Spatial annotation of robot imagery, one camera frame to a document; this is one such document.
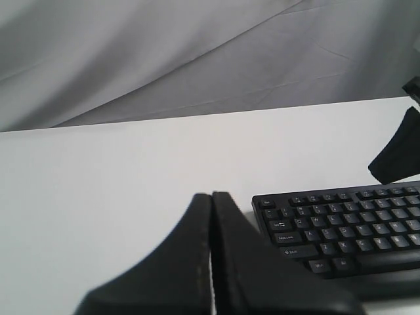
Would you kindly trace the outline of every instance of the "white tabletop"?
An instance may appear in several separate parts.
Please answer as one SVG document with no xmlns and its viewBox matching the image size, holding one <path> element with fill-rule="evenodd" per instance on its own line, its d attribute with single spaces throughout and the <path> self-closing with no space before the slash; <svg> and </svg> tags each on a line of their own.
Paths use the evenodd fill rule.
<svg viewBox="0 0 420 315">
<path fill-rule="evenodd" d="M 0 314 L 71 314 L 168 234 L 195 192 L 251 198 L 375 184 L 414 101 L 391 98 L 0 133 Z M 420 301 L 369 303 L 417 314 Z"/>
</svg>

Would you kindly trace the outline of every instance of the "shift key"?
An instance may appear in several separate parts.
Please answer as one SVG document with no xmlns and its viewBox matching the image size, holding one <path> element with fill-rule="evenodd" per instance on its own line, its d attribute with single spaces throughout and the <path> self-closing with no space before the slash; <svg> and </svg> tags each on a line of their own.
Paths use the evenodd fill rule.
<svg viewBox="0 0 420 315">
<path fill-rule="evenodd" d="M 318 251 L 314 245 L 280 247 L 280 253 L 287 258 L 315 258 Z"/>
<path fill-rule="evenodd" d="M 274 239 L 279 245 L 302 243 L 302 237 L 298 232 L 274 233 Z"/>
</svg>

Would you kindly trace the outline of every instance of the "black key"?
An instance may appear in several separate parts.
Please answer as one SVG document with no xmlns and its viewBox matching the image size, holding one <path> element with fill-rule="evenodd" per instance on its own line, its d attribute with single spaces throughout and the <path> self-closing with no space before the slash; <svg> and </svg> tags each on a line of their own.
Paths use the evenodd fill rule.
<svg viewBox="0 0 420 315">
<path fill-rule="evenodd" d="M 373 192 L 371 190 L 364 190 L 362 192 L 358 192 L 357 196 L 361 200 L 373 199 Z"/>
<path fill-rule="evenodd" d="M 350 197 L 350 195 L 349 195 L 349 194 L 347 194 L 346 192 L 339 192 L 339 193 L 337 194 L 337 196 L 338 196 L 338 198 L 339 198 L 341 201 L 351 201 L 351 200 L 352 200 L 352 198 Z"/>
<path fill-rule="evenodd" d="M 411 229 L 411 231 L 418 231 L 420 230 L 420 223 L 417 220 L 407 220 L 406 224 Z"/>
<path fill-rule="evenodd" d="M 343 212 L 343 207 L 338 203 L 332 203 L 331 205 L 328 205 L 328 207 L 329 211 L 332 213 Z"/>
<path fill-rule="evenodd" d="M 327 209 L 326 209 L 325 205 L 315 205 L 314 206 L 314 212 L 317 215 L 326 215 L 327 214 Z"/>
<path fill-rule="evenodd" d="M 383 223 L 372 224 L 372 227 L 375 229 L 376 233 L 380 235 L 390 234 L 389 229 Z"/>
<path fill-rule="evenodd" d="M 291 205 L 304 205 L 305 204 L 305 197 L 293 197 L 290 200 Z"/>
<path fill-rule="evenodd" d="M 409 247 L 409 243 L 403 237 L 403 235 L 391 236 L 391 240 L 394 242 L 396 247 Z"/>
<path fill-rule="evenodd" d="M 392 220 L 391 214 L 387 210 L 376 211 L 376 215 L 381 221 L 390 221 Z"/>
<path fill-rule="evenodd" d="M 312 224 L 316 228 L 323 228 L 323 227 L 327 226 L 323 217 L 312 217 L 312 218 L 310 218 L 310 220 L 312 221 Z"/>
<path fill-rule="evenodd" d="M 359 232 L 360 236 L 371 236 L 373 232 L 367 225 L 358 225 L 356 230 Z"/>
<path fill-rule="evenodd" d="M 320 203 L 321 199 L 318 196 L 312 195 L 308 197 L 309 203 Z"/>
<path fill-rule="evenodd" d="M 389 222 L 389 226 L 394 230 L 396 233 L 407 232 L 406 227 L 401 222 Z"/>
<path fill-rule="evenodd" d="M 306 239 L 310 242 L 318 242 L 321 240 L 320 236 L 318 235 L 318 232 L 315 230 L 304 231 L 304 234 L 306 236 Z"/>
<path fill-rule="evenodd" d="M 420 217 L 420 209 L 418 207 L 410 207 L 407 210 L 411 213 L 413 217 Z"/>
<path fill-rule="evenodd" d="M 280 209 L 282 212 L 283 217 L 285 218 L 294 218 L 295 217 L 295 211 L 290 207 L 282 207 Z"/>
<path fill-rule="evenodd" d="M 371 201 L 361 201 L 360 206 L 364 210 L 374 210 L 375 209 L 375 206 L 373 205 L 373 203 Z"/>
<path fill-rule="evenodd" d="M 260 201 L 260 207 L 263 209 L 273 209 L 276 207 L 276 204 L 272 200 L 264 199 Z"/>
<path fill-rule="evenodd" d="M 375 203 L 380 209 L 386 209 L 391 206 L 386 199 L 377 199 L 375 200 Z"/>
<path fill-rule="evenodd" d="M 309 223 L 305 218 L 295 219 L 297 228 L 309 228 Z"/>
<path fill-rule="evenodd" d="M 341 235 L 343 235 L 344 238 L 353 238 L 356 236 L 356 234 L 353 232 L 352 228 L 349 226 L 344 226 L 339 228 Z"/>
<path fill-rule="evenodd" d="M 347 213 L 344 216 L 344 219 L 349 223 L 349 224 L 356 224 L 359 223 L 360 220 L 357 217 L 357 215 L 355 215 L 354 213 Z"/>
<path fill-rule="evenodd" d="M 375 216 L 371 212 L 362 212 L 362 213 L 360 213 L 360 216 L 361 216 L 362 220 L 365 221 L 366 223 L 376 221 Z"/>
<path fill-rule="evenodd" d="M 404 191 L 401 188 L 391 188 L 390 191 L 391 191 L 391 194 L 393 196 L 402 196 L 402 195 L 404 195 Z"/>
<path fill-rule="evenodd" d="M 331 267 L 324 259 L 319 261 L 308 261 L 308 264 L 311 271 L 315 274 L 320 274 L 322 276 L 329 276 L 331 274 Z"/>
<path fill-rule="evenodd" d="M 278 214 L 276 210 L 264 210 L 265 217 L 269 220 L 278 219 Z"/>
<path fill-rule="evenodd" d="M 396 207 L 403 207 L 406 205 L 406 202 L 401 197 L 393 197 L 390 198 L 390 201 L 396 206 Z"/>
<path fill-rule="evenodd" d="M 356 267 L 350 258 L 334 258 L 333 266 L 340 276 L 347 276 L 355 273 L 356 271 Z"/>
<path fill-rule="evenodd" d="M 389 196 L 389 191 L 387 189 L 378 189 L 375 191 L 376 196 L 384 198 Z"/>
<path fill-rule="evenodd" d="M 405 195 L 418 195 L 419 192 L 414 187 L 405 187 L 403 189 Z"/>
<path fill-rule="evenodd" d="M 276 231 L 276 232 L 292 231 L 291 223 L 289 220 L 269 221 L 268 225 L 271 231 Z"/>
<path fill-rule="evenodd" d="M 335 233 L 333 228 L 324 228 L 322 229 L 322 234 L 324 235 L 324 238 L 326 240 L 336 240 L 337 238 L 339 238 L 337 236 L 337 233 Z"/>
<path fill-rule="evenodd" d="M 309 207 L 297 207 L 296 210 L 297 210 L 298 214 L 302 217 L 310 215 Z"/>
<path fill-rule="evenodd" d="M 406 197 L 406 201 L 410 205 L 420 205 L 420 199 L 417 198 L 416 196 L 408 196 L 408 197 Z"/>
<path fill-rule="evenodd" d="M 354 252 L 354 247 L 349 241 L 339 241 L 338 244 L 343 253 L 349 254 Z"/>
<path fill-rule="evenodd" d="M 361 251 L 373 251 L 373 246 L 369 240 L 356 240 L 356 244 Z"/>
<path fill-rule="evenodd" d="M 287 258 L 316 258 L 319 253 L 314 245 L 280 247 L 280 253 Z"/>
<path fill-rule="evenodd" d="M 331 225 L 342 225 L 343 220 L 341 220 L 341 217 L 339 215 L 328 215 L 327 216 L 328 221 Z"/>
<path fill-rule="evenodd" d="M 302 243 L 302 237 L 298 232 L 289 232 L 289 233 L 275 233 L 274 239 L 277 244 L 292 244 L 292 243 Z"/>
<path fill-rule="evenodd" d="M 420 249 L 357 256 L 363 273 L 378 273 L 420 267 Z"/>
<path fill-rule="evenodd" d="M 408 238 L 413 242 L 414 245 L 420 245 L 420 234 L 408 234 Z"/>
<path fill-rule="evenodd" d="M 391 244 L 386 238 L 374 238 L 373 241 L 380 250 L 384 251 L 386 249 L 392 248 Z"/>
<path fill-rule="evenodd" d="M 346 207 L 347 211 L 359 211 L 359 206 L 354 202 L 344 202 L 344 206 Z"/>
<path fill-rule="evenodd" d="M 320 247 L 324 255 L 333 256 L 336 254 L 334 245 L 332 243 L 322 243 L 320 244 Z"/>
<path fill-rule="evenodd" d="M 322 195 L 322 200 L 325 202 L 333 202 L 337 199 L 335 194 L 325 194 Z"/>
<path fill-rule="evenodd" d="M 403 209 L 392 209 L 392 213 L 397 219 L 405 219 L 408 218 L 408 214 Z"/>
</svg>

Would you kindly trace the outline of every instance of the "table surface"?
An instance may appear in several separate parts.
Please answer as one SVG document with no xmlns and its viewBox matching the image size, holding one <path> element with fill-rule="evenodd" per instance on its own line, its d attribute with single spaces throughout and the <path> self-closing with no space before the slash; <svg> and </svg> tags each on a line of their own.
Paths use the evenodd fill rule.
<svg viewBox="0 0 420 315">
<path fill-rule="evenodd" d="M 409 98 L 0 133 L 0 313 L 71 314 L 149 254 L 195 192 L 251 198 L 377 183 Z M 415 299 L 366 304 L 418 314 Z"/>
</svg>

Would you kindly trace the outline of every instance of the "keyboard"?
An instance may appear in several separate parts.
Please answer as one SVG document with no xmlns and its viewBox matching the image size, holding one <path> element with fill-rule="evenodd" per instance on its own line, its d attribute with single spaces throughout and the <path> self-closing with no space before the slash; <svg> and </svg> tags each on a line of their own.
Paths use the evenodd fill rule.
<svg viewBox="0 0 420 315">
<path fill-rule="evenodd" d="M 285 257 L 363 300 L 420 294 L 420 181 L 254 196 Z"/>
</svg>

